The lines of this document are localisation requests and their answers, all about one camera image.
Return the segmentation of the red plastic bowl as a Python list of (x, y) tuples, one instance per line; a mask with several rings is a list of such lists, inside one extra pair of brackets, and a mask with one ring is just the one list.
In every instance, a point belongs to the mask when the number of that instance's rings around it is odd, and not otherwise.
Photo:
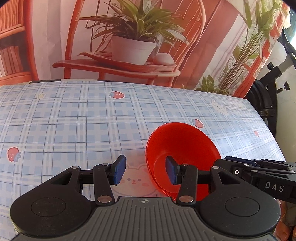
[(179, 165), (190, 164), (202, 171), (209, 171), (221, 158), (210, 138), (192, 125), (166, 123), (156, 128), (146, 145), (147, 168), (158, 190), (173, 200), (176, 200), (180, 187), (173, 185), (166, 173), (167, 156), (172, 156)]

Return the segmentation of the blue plaid tablecloth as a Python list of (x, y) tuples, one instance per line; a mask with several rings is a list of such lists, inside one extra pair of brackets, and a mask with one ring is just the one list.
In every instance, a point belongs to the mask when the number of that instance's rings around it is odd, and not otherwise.
[(145, 164), (151, 133), (165, 123), (205, 133), (220, 155), (285, 158), (241, 98), (143, 84), (63, 80), (1, 87), (1, 240), (16, 235), (10, 206), (71, 166), (92, 169), (126, 156), (121, 195), (158, 196)]

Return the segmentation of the black exercise bike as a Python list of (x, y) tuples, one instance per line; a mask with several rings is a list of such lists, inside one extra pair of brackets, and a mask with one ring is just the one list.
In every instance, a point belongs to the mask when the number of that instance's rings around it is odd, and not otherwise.
[(288, 41), (284, 31), (277, 40), (286, 52), (285, 61), (274, 66), (271, 62), (267, 64), (269, 72), (260, 79), (256, 79), (248, 91), (247, 99), (261, 116), (272, 135), (276, 136), (276, 122), (278, 116), (278, 94), (284, 90), (289, 91), (290, 85), (285, 82), (282, 88), (276, 87), (276, 80), (283, 75), (291, 66), (295, 67), (295, 48)]

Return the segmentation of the printed room backdrop cloth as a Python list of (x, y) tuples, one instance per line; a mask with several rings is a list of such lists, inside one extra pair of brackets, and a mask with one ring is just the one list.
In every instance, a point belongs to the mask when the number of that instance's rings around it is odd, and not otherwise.
[(292, 15), (284, 1), (1, 1), (1, 85), (97, 78), (244, 97)]

